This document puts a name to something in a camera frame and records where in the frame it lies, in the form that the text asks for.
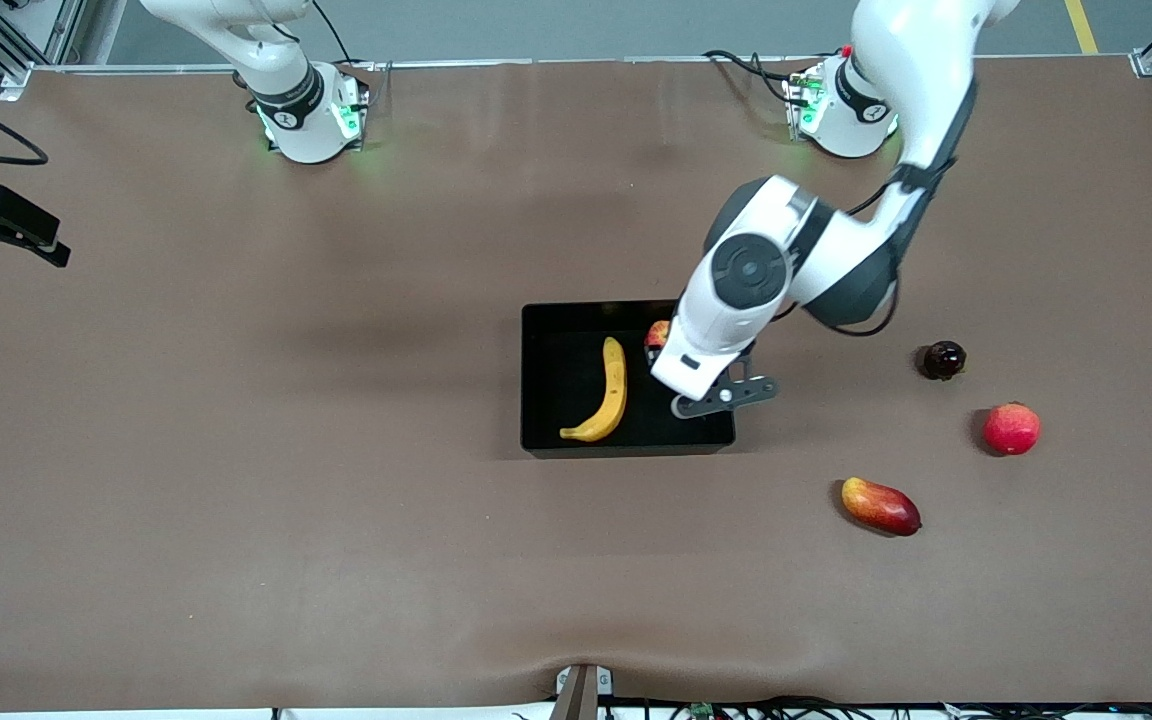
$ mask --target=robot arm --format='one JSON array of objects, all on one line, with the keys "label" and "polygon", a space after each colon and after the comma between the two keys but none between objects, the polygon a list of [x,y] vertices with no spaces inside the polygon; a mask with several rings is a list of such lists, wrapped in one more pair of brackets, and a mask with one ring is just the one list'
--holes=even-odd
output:
[{"label": "robot arm", "polygon": [[266,135],[288,159],[329,160],[361,142],[366,97],[328,63],[310,63],[278,23],[305,17],[311,0],[141,0],[234,65],[256,100]]},{"label": "robot arm", "polygon": [[972,114],[980,26],[1018,2],[861,0],[854,51],[838,69],[838,100],[858,116],[877,104],[896,111],[904,128],[896,169],[867,223],[788,179],[763,179],[732,194],[652,366],[683,396],[675,414],[712,414],[774,395],[774,381],[723,376],[734,361],[748,359],[782,302],[836,327],[863,323],[890,298],[914,229]]}]

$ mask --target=metal bracket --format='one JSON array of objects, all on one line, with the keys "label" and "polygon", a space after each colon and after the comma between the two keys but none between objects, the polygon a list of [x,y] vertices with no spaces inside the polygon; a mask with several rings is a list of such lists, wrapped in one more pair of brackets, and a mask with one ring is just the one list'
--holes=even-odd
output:
[{"label": "metal bracket", "polygon": [[[562,694],[563,685],[567,684],[567,679],[571,676],[573,667],[576,665],[563,667],[561,673],[558,674],[558,682],[554,683],[554,694]],[[607,667],[594,667],[596,679],[598,679],[598,694],[604,694],[604,696],[609,696],[612,694],[612,670]]]},{"label": "metal bracket", "polygon": [[[682,420],[700,418],[704,415],[726,414],[737,407],[755,406],[775,397],[781,391],[781,384],[774,378],[755,374],[755,364],[750,359],[750,351],[753,348],[752,344],[746,347],[740,357],[733,359],[700,400],[681,395],[674,397],[669,406],[673,416]],[[736,365],[741,367],[742,379],[733,381],[732,369]]]},{"label": "metal bracket", "polygon": [[15,103],[24,94],[24,86],[29,85],[29,77],[33,76],[33,63],[26,65],[18,79],[13,76],[3,76],[0,82],[0,103]]},{"label": "metal bracket", "polygon": [[1137,50],[1132,51],[1132,54],[1128,55],[1128,60],[1132,61],[1132,73],[1135,73],[1135,76],[1140,78],[1152,77],[1152,63],[1144,58],[1144,50],[1137,47]]}]

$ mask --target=apple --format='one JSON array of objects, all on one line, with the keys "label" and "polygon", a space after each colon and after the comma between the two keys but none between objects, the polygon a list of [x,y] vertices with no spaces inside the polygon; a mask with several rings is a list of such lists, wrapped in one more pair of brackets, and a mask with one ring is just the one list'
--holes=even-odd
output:
[{"label": "apple", "polygon": [[842,483],[842,506],[861,524],[893,536],[911,536],[923,528],[918,507],[899,488],[861,478]]},{"label": "apple", "polygon": [[1003,455],[1024,455],[1038,442],[1043,422],[1020,402],[998,406],[984,422],[984,442]]},{"label": "apple", "polygon": [[659,348],[669,340],[669,320],[657,320],[652,323],[652,328],[647,329],[647,338],[644,338],[643,346]]}]

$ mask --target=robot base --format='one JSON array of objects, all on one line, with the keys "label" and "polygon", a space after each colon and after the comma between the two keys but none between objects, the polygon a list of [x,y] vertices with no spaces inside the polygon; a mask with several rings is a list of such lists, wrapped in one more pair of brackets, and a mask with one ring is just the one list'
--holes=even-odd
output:
[{"label": "robot base", "polygon": [[362,150],[370,100],[370,91],[362,90],[357,78],[347,76],[333,65],[313,66],[323,76],[324,99],[305,118],[303,127],[280,128],[257,111],[265,124],[270,150],[305,164],[328,161],[343,150]]},{"label": "robot base", "polygon": [[781,88],[787,97],[808,104],[805,108],[786,104],[791,141],[810,138],[821,150],[840,158],[864,158],[877,151],[896,131],[896,114],[861,122],[854,109],[838,97],[835,76],[844,62],[841,55],[824,59],[819,65],[795,73]]}]

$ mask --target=yellow floor line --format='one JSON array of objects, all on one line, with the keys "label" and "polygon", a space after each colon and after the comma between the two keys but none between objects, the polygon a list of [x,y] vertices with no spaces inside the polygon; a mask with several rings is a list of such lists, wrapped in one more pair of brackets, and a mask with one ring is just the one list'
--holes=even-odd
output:
[{"label": "yellow floor line", "polygon": [[1083,0],[1064,0],[1064,8],[1069,10],[1069,22],[1074,25],[1074,35],[1078,36],[1078,47],[1085,55],[1100,53],[1096,46],[1096,36],[1092,35],[1092,24],[1087,23],[1087,10],[1083,9]]}]

